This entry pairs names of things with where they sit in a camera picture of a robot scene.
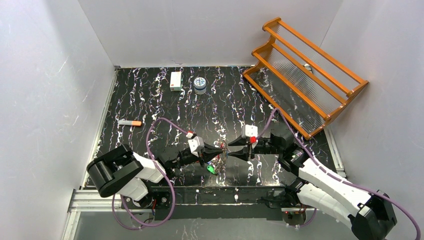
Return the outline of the metal keyring with red handle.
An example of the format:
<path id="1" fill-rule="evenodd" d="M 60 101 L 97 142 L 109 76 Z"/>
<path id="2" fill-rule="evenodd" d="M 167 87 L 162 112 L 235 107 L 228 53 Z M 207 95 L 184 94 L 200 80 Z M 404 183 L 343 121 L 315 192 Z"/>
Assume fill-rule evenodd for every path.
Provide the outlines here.
<path id="1" fill-rule="evenodd" d="M 228 159 L 229 149 L 227 143 L 223 140 L 219 148 L 222 150 L 222 153 L 214 157 L 210 162 L 208 162 L 206 169 L 213 175 L 219 175 L 225 171 L 226 162 Z"/>

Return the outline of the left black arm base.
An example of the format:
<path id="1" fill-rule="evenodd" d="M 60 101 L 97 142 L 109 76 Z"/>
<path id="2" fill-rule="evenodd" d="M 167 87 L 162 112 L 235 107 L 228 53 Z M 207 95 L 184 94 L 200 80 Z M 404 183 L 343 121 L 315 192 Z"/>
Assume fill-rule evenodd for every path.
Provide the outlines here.
<path id="1" fill-rule="evenodd" d="M 167 191 L 154 191 L 148 193 L 140 200 L 134 200 L 128 196 L 123 197 L 120 208 L 125 210 L 124 204 L 126 204 L 129 210 L 135 209 L 167 209 L 171 207 L 171 194 Z"/>

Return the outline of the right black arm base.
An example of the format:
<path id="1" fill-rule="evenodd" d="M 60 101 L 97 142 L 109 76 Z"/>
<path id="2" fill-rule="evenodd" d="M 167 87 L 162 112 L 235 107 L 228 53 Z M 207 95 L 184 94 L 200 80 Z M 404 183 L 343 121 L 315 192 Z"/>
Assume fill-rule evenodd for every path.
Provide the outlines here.
<path id="1" fill-rule="evenodd" d="M 280 209 L 282 220 L 289 226 L 296 227 L 306 223 L 308 206 L 300 203 L 297 195 L 291 191 L 271 190 L 260 197 L 258 202 L 270 209 Z"/>

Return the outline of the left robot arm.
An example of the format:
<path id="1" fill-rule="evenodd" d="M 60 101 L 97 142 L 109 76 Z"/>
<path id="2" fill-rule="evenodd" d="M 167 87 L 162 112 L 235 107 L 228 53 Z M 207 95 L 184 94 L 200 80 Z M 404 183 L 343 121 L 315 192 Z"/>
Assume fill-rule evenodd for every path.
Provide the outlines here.
<path id="1" fill-rule="evenodd" d="M 201 144 L 197 153 L 189 147 L 179 150 L 168 146 L 152 160 L 123 144 L 92 160 L 86 171 L 102 198 L 120 194 L 139 201 L 148 195 L 145 182 L 157 184 L 165 177 L 171 179 L 176 169 L 195 163 L 204 166 L 222 153 L 221 148 L 207 143 Z"/>

